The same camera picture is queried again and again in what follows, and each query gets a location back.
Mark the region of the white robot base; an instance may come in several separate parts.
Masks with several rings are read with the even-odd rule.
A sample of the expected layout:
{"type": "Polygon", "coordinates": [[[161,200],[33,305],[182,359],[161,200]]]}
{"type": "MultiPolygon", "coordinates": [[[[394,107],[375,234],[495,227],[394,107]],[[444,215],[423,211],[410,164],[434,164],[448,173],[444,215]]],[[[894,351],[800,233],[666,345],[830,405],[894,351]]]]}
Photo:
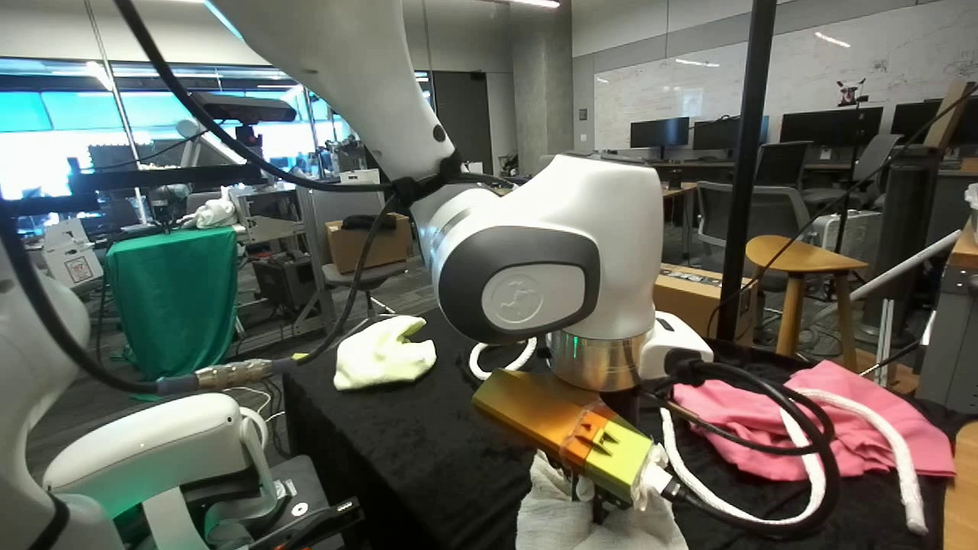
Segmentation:
{"type": "Polygon", "coordinates": [[[363,518],[331,505],[304,456],[268,464],[267,418],[226,393],[138,408],[73,439],[43,472],[152,550],[314,550],[363,518]]]}

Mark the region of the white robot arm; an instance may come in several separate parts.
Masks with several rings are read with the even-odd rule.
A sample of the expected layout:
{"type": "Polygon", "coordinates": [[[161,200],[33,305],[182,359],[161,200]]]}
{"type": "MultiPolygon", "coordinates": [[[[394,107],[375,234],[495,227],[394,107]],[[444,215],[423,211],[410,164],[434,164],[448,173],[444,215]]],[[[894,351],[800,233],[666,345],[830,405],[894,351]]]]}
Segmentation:
{"type": "MultiPolygon", "coordinates": [[[[461,173],[458,148],[423,98],[400,0],[211,0],[267,60],[332,99],[420,223],[444,318],[505,342],[569,333],[590,345],[652,342],[661,253],[631,239],[661,219],[652,169],[555,156],[495,195],[461,173]]],[[[0,531],[15,550],[121,550],[101,505],[47,492],[24,464],[33,421],[92,365],[82,302],[41,282],[4,234],[0,531]]]]}

